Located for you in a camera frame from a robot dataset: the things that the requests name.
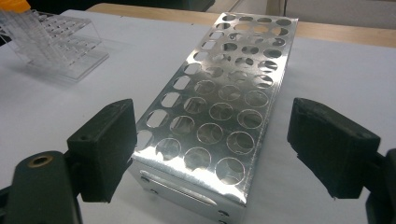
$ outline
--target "rectangular hole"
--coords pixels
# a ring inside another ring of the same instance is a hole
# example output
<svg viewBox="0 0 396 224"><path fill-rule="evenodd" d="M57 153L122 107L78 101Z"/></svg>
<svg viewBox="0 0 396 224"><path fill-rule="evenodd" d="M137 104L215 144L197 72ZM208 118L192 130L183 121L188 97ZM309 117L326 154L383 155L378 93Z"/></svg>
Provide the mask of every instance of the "rectangular hole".
<svg viewBox="0 0 396 224"><path fill-rule="evenodd" d="M150 181L156 182L157 184L160 184L160 185L162 185L162 186L164 186L166 188L169 188L169 189L174 190L174 191L176 191L178 193L184 194L184 195L186 195L186 196L188 196L188 197L190 197L190 198L192 198L192 199L194 199L194 200L196 200L196 201L198 201L200 203L205 203L205 204L210 205L210 206L216 206L217 205L215 203L215 201L211 200L210 198L206 197L205 195L202 195L202 194L197 193L195 191L192 191L190 189L186 189L186 188L183 188L181 186L178 186L178 185L172 183L171 181L168 181L168 180L165 180L163 178L160 178L159 176L153 175L153 174L151 174L151 173L149 173L147 171L141 170L140 174L143 177L149 179Z"/></svg>

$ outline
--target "white tabletop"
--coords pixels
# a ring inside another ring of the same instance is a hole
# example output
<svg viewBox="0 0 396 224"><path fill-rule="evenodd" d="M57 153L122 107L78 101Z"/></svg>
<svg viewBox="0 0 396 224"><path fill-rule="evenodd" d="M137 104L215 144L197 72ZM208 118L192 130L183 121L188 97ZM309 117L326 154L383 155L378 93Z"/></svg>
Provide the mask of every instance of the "white tabletop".
<svg viewBox="0 0 396 224"><path fill-rule="evenodd" d="M29 72L0 48L0 189L22 159L66 152L66 139L105 105L134 99L138 119L208 26L80 11L110 57L79 83ZM294 97L321 102L379 135L383 155L396 147L396 49L296 38L259 158L244 223L367 223L364 203L334 200L287 142ZM216 223L141 189L126 173L111 204L80 201L84 223Z"/></svg>

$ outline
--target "aluminum test tube rack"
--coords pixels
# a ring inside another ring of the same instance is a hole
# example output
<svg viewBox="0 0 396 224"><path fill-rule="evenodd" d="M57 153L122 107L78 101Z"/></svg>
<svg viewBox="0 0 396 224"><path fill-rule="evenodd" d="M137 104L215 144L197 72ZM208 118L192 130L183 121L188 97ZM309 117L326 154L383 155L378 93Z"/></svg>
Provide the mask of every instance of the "aluminum test tube rack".
<svg viewBox="0 0 396 224"><path fill-rule="evenodd" d="M139 184L219 223L239 223L297 26L223 13L137 122Z"/></svg>

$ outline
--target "orange object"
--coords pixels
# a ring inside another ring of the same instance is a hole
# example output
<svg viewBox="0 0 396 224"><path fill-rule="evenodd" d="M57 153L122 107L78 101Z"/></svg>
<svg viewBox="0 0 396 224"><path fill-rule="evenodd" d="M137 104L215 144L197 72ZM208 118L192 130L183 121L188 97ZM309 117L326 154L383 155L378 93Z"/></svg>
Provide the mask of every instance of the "orange object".
<svg viewBox="0 0 396 224"><path fill-rule="evenodd" d="M30 5L26 0L0 0L0 8L4 11L22 13L29 10Z"/></svg>

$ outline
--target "test tube rack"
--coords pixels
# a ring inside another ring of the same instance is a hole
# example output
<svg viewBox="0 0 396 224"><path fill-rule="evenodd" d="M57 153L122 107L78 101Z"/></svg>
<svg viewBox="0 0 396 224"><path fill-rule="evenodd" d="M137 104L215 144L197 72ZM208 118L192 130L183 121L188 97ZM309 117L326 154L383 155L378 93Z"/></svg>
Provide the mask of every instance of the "test tube rack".
<svg viewBox="0 0 396 224"><path fill-rule="evenodd" d="M40 71L78 81L108 57L89 19L32 10L35 21L20 27L18 14L5 14L0 11L0 36L10 37L13 41L8 45L24 62Z"/></svg>
<svg viewBox="0 0 396 224"><path fill-rule="evenodd" d="M136 123L130 168L152 193L241 223L297 20L223 13Z"/></svg>

